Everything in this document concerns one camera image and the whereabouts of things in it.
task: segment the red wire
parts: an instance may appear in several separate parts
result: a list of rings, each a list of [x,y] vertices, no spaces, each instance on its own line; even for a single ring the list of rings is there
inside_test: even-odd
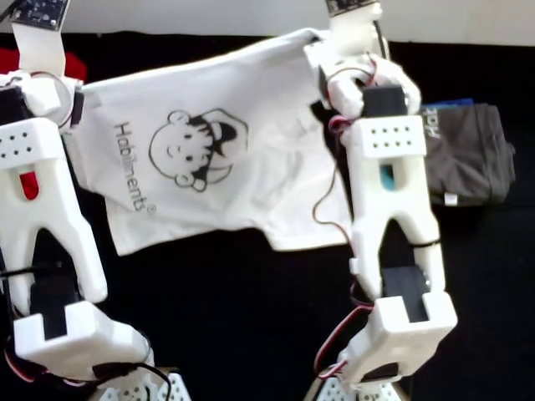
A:
[[[23,380],[26,383],[33,383],[35,381],[35,378],[30,378],[27,374],[23,373],[11,360],[11,358],[8,356],[8,353],[4,350],[3,352],[4,357],[6,358],[6,363],[11,368],[13,373],[15,373],[21,380]]]
[[[320,374],[318,377],[321,378],[322,380],[326,380],[328,378],[332,378],[334,375],[336,375],[337,373],[340,373],[342,371],[342,368],[348,364],[348,361],[341,361],[335,365],[333,365],[331,367],[331,369],[325,373],[325,374]]]
[[[325,352],[327,349],[329,349],[331,343],[333,340],[340,334],[340,332],[348,325],[349,322],[353,320],[354,317],[356,317],[360,312],[362,311],[373,311],[373,307],[369,306],[359,306],[356,307],[342,322],[339,323],[339,325],[333,330],[332,333],[330,333],[329,337],[325,340],[324,345],[321,346],[318,353],[316,354],[316,358],[314,359],[314,372],[319,372],[319,363],[321,359],[324,357]]]

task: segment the humanoid robot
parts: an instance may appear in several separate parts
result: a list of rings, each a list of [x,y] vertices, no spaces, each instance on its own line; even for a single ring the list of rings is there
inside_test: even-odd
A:
[[[350,269],[373,305],[358,305],[348,317],[371,311],[338,362],[318,372],[324,385],[314,396],[323,399],[333,386],[346,397],[394,400],[390,385],[414,374],[456,325],[426,185],[423,124],[413,115],[420,91],[388,60],[378,2],[327,3],[331,33],[304,51],[325,107],[339,113],[331,128],[348,152],[355,254]],[[180,376],[161,389],[151,384],[144,369],[158,371],[148,338],[95,306],[107,297],[106,280],[61,139],[83,118],[84,102],[83,83],[64,76],[61,27],[68,6],[69,0],[16,1],[4,14],[21,53],[19,70],[0,75],[0,248],[3,292],[18,315],[14,351],[71,385],[108,388],[105,399],[129,399],[124,394],[140,385],[154,390],[146,399],[188,399]],[[393,187],[385,187],[385,167]],[[33,200],[21,191],[19,177],[28,172],[39,183]],[[403,228],[417,266],[381,268],[379,250],[390,220]],[[57,267],[28,268],[41,228],[72,257],[76,282]]]

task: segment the cartoon character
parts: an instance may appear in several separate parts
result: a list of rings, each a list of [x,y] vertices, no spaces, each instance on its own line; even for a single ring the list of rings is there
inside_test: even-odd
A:
[[[174,111],[150,142],[150,161],[179,187],[204,192],[231,174],[247,151],[247,134],[247,125],[222,109],[196,117]]]

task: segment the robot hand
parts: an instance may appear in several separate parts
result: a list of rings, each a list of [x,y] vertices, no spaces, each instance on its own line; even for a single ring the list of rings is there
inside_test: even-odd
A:
[[[133,373],[136,367],[152,365],[152,351],[142,334],[95,306],[107,297],[107,283],[59,133],[76,122],[81,85],[64,77],[60,28],[68,2],[46,3],[48,18],[35,19],[41,14],[31,9],[42,2],[15,9],[20,70],[0,76],[0,247],[3,278],[10,277],[4,292],[22,315],[13,322],[14,350],[46,374],[83,382],[126,375],[106,385],[129,387],[140,378],[141,372]],[[38,182],[34,199],[22,191],[20,176],[27,173]],[[42,228],[71,256],[75,280],[63,269],[39,278],[26,269]]]
[[[325,377],[339,374],[347,389],[376,394],[382,384],[414,374],[432,358],[457,317],[445,292],[440,232],[427,189],[424,126],[420,116],[410,115],[420,108],[420,91],[399,65],[374,54],[342,55],[336,48],[326,40],[307,46],[305,53],[324,106],[345,121],[341,142],[354,204],[350,269],[374,306],[365,328]],[[375,104],[365,103],[368,90],[374,91]],[[384,185],[385,166],[393,171],[394,188]],[[400,223],[417,266],[380,266],[390,220]],[[358,307],[341,325],[365,308]]]
[[[420,110],[420,89],[401,66],[376,54],[345,59],[324,71],[330,105],[346,119],[360,118],[364,110],[362,88],[371,85],[401,86],[405,91],[409,114],[416,114]]]

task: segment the folded gray shirt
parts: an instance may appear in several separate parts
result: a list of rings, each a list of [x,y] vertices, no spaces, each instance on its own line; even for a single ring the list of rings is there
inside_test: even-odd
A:
[[[423,109],[431,202],[447,206],[503,203],[515,180],[514,149],[497,107]]]

